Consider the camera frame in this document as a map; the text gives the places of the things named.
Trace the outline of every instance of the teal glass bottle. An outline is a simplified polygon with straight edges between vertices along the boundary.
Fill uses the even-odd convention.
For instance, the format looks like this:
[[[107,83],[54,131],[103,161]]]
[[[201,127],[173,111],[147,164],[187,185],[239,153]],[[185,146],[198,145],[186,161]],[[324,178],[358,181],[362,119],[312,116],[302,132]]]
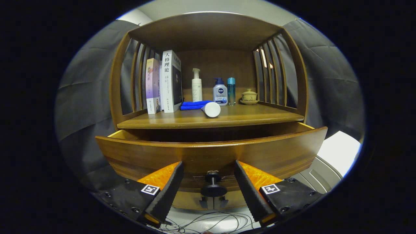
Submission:
[[[228,89],[228,105],[235,105],[235,79],[230,77],[227,79]]]

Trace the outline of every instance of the book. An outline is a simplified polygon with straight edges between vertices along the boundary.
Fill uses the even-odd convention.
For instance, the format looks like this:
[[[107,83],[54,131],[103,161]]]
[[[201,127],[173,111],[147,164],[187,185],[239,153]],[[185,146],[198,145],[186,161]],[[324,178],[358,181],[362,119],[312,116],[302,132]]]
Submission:
[[[172,50],[163,51],[162,56],[162,92],[165,113],[173,113],[183,102],[181,60]]]
[[[146,104],[149,115],[161,111],[159,98],[159,60],[146,61]]]
[[[162,85],[163,75],[162,75],[162,66],[160,66],[160,64],[162,64],[162,58],[160,58],[160,59],[161,60],[159,61],[159,96],[160,96],[160,106],[161,106],[160,110],[162,111],[165,108],[164,108],[164,104],[163,104],[163,101],[162,101],[163,100],[163,85]]]

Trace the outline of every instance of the wooden cabinet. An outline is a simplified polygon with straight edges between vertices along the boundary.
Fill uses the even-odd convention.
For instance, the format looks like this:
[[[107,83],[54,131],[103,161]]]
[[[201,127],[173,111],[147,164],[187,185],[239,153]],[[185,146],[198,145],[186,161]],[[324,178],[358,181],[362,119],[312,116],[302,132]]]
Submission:
[[[296,77],[285,76],[274,41],[277,35],[282,35],[289,46]],[[120,71],[131,40],[139,42],[131,72],[133,112],[123,114]],[[159,55],[172,49],[180,57],[185,101],[192,100],[192,68],[197,67],[201,69],[204,100],[212,99],[213,78],[234,77],[237,99],[251,88],[265,102],[242,105],[237,100],[235,106],[221,107],[216,118],[207,117],[201,110],[148,115],[142,73],[149,58],[143,51],[149,48]],[[297,81],[297,108],[286,106],[286,79]],[[203,176],[218,170],[223,176],[219,183],[227,187],[229,196],[238,197],[233,176],[236,159],[282,179],[294,175],[311,165],[327,132],[326,127],[314,129],[303,124],[307,115],[306,71],[292,37],[280,26],[244,15],[189,13],[127,32],[116,52],[109,85],[116,132],[96,136],[102,153],[119,175],[134,180],[183,161],[185,176],[178,196],[187,194],[197,199],[205,185]],[[177,197],[174,205],[197,209],[183,202],[186,199]],[[240,205],[230,202],[229,207]]]

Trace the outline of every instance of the wooden shelf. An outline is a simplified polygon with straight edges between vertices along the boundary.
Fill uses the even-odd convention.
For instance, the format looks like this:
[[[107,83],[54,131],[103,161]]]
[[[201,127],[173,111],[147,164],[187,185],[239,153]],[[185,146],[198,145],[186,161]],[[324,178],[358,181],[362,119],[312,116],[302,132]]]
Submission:
[[[209,118],[202,110],[178,110],[174,113],[143,114],[117,124],[119,129],[180,129],[233,127],[258,124],[302,121],[304,116],[265,105],[221,107],[216,118]]]
[[[175,15],[129,31],[130,36],[162,52],[255,50],[282,27],[246,15],[198,12]]]

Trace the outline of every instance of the ceiling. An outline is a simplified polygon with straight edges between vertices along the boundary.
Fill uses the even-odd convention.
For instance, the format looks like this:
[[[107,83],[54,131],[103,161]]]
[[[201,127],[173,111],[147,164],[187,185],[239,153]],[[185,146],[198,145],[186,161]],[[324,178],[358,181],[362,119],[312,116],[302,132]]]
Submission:
[[[197,11],[225,11],[259,18],[279,26],[295,20],[296,15],[263,0],[155,0],[137,8],[150,19]]]

